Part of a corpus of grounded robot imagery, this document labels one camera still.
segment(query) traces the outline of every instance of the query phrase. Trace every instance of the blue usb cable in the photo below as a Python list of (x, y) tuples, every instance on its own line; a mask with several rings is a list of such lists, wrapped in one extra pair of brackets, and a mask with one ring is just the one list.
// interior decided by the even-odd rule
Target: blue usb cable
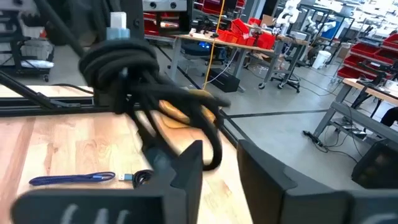
[(115, 177), (114, 172), (97, 172), (86, 175), (58, 175), (36, 177), (29, 181), (30, 185), (50, 185), (50, 184), (69, 184), (69, 183), (96, 183), (111, 180)]

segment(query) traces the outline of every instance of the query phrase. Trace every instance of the black floor stripe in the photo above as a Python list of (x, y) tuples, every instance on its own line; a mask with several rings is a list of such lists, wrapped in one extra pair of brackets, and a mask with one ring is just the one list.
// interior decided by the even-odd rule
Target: black floor stripe
[(223, 115), (226, 120), (231, 123), (232, 127), (234, 127), (237, 132), (242, 135), (246, 140), (254, 144), (254, 141), (239, 127), (223, 110), (220, 110), (221, 115)]
[(228, 115), (230, 118), (252, 118), (258, 116), (275, 116), (285, 114), (307, 114), (307, 113), (323, 113), (328, 110), (308, 110), (308, 111), (286, 111), (286, 112), (269, 112), (269, 113), (253, 113), (253, 114), (236, 114)]
[[(169, 61), (172, 61), (172, 59), (169, 57), (169, 55), (167, 55), (167, 53), (166, 52), (164, 52), (164, 50), (163, 49), (161, 49), (158, 45), (156, 45), (156, 47), (167, 57), (167, 59), (169, 60)], [(189, 77), (179, 66), (177, 66), (177, 69), (182, 73), (182, 75), (184, 75), (185, 76), (185, 78), (187, 78), (187, 80), (188, 81), (190, 81), (191, 83), (192, 83), (192, 85), (194, 85), (198, 90), (200, 90), (201, 88), (200, 88), (200, 86), (198, 86), (192, 79), (191, 79), (191, 77)], [(220, 113), (221, 113), (221, 115), (222, 116), (224, 116), (224, 118), (225, 119), (227, 119), (227, 121), (228, 122), (230, 122), (231, 123), (231, 125), (237, 130), (237, 132), (240, 134), (240, 135), (242, 135), (242, 137), (244, 137), (246, 140), (248, 140), (249, 142), (251, 142), (251, 143), (253, 143), (254, 144), (254, 142), (253, 142), (253, 140), (251, 140), (250, 138), (249, 138), (249, 136), (223, 111), (223, 110), (220, 110)], [(230, 133), (231, 134), (231, 139), (238, 139), (230, 130), (228, 130), (228, 133)]]

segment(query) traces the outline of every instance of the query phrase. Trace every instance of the usb connector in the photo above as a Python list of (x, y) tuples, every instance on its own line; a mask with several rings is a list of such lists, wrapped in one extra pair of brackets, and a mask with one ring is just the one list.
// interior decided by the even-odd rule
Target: usb connector
[(120, 174), (119, 180), (132, 180), (133, 177), (132, 174)]

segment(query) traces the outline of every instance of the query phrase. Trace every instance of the white bucket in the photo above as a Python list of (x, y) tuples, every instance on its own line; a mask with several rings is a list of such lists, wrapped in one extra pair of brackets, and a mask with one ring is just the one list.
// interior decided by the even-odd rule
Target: white bucket
[(314, 63), (312, 64), (312, 67), (315, 69), (323, 67), (325, 62), (328, 60), (328, 58), (330, 56), (331, 56), (330, 52), (320, 50), (317, 55), (317, 58), (315, 59)]

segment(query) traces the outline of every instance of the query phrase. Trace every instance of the desk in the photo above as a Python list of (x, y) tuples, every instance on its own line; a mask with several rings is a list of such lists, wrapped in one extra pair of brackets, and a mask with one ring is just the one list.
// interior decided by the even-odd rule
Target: desk
[[(337, 94), (334, 102), (331, 103), (329, 110), (326, 112), (325, 116), (322, 118), (318, 127), (314, 131), (314, 136), (319, 137), (321, 133), (325, 130), (325, 128), (329, 125), (333, 125), (338, 128), (340, 131), (345, 132), (346, 134), (350, 134), (344, 128), (342, 128), (339, 124), (334, 123), (331, 119), (335, 115), (336, 112), (344, 115), (348, 119), (352, 119), (354, 122), (362, 125), (366, 129), (371, 130), (374, 133), (377, 133), (379, 136), (383, 138), (390, 139), (391, 141), (398, 143), (398, 132), (393, 130), (390, 127), (381, 124), (378, 121), (373, 120), (372, 118), (360, 113), (356, 109), (351, 108), (350, 106), (343, 104), (344, 99), (352, 88), (357, 88), (362, 90), (364, 88), (363, 85), (356, 83), (357, 79), (355, 78), (345, 78), (343, 80), (344, 86)], [(385, 100), (394, 105), (398, 105), (398, 100), (394, 97), (383, 94), (379, 91), (372, 90), (370, 88), (366, 89), (366, 93)], [(390, 93), (393, 96), (398, 97), (398, 93)], [(356, 140), (362, 141), (362, 139), (357, 138), (355, 135), (350, 134)]]
[[(53, 95), (62, 92), (57, 96), (70, 96), (68, 92), (78, 95), (76, 90), (67, 87), (35, 86), (33, 89)], [(7, 96), (6, 90), (1, 94)], [(170, 129), (161, 122), (159, 126), (180, 151), (196, 139), (205, 139), (197, 129)], [(251, 223), (239, 179), (236, 149), (221, 133), (220, 136), (223, 161), (218, 170), (203, 174), (198, 223)], [(15, 198), (33, 189), (28, 181), (34, 177), (106, 170), (118, 176), (149, 167), (140, 153), (141, 140), (134, 123), (126, 116), (111, 113), (1, 118), (0, 141), (0, 223), (7, 223), (9, 207)], [(211, 158), (210, 143), (204, 140), (203, 145), (205, 159)], [(132, 188), (130, 182), (117, 179), (99, 184), (44, 187)]]
[[(211, 32), (207, 34), (197, 34), (194, 33), (192, 36), (190, 35), (176, 35), (176, 40), (174, 43), (174, 51), (173, 51), (173, 57), (172, 57), (172, 64), (170, 66), (170, 77), (173, 81), (175, 81), (175, 75), (177, 73), (177, 66), (178, 66), (178, 61), (180, 58), (180, 51), (181, 51), (181, 42), (182, 39), (187, 39), (187, 40), (197, 40), (197, 41), (202, 41), (202, 42), (210, 42), (212, 43), (214, 39), (210, 38), (212, 35)], [(238, 61), (236, 62), (236, 66), (233, 72), (233, 75), (236, 78), (239, 78), (239, 75), (241, 73), (241, 69), (243, 66), (244, 58), (249, 50), (258, 50), (264, 54), (266, 54), (269, 57), (272, 57), (271, 62), (269, 63), (269, 69), (267, 71), (266, 77), (264, 78), (263, 84), (267, 83), (270, 79), (272, 74), (274, 73), (285, 73), (289, 77), (291, 73), (293, 73), (293, 69), (295, 67), (295, 64), (297, 60), (299, 59), (299, 55), (301, 50), (298, 49), (296, 50), (296, 53), (294, 55), (294, 60), (290, 63), (289, 70), (283, 70), (283, 71), (278, 71), (275, 70), (275, 65), (278, 61), (279, 55), (282, 53), (282, 49), (284, 46), (284, 41), (291, 41), (291, 38), (284, 37), (282, 35), (278, 36), (277, 38), (279, 41), (275, 43), (275, 47), (273, 50), (269, 49), (262, 49), (260, 47), (253, 47), (253, 46), (247, 46), (247, 45), (240, 45), (240, 44), (234, 44), (234, 43), (229, 43), (229, 42), (224, 42), (218, 38), (216, 38), (215, 43), (216, 44), (221, 44), (221, 45), (227, 45), (230, 47), (236, 47), (241, 49), (238, 57)], [(308, 42), (306, 41), (300, 41), (299, 44), (307, 44)]]

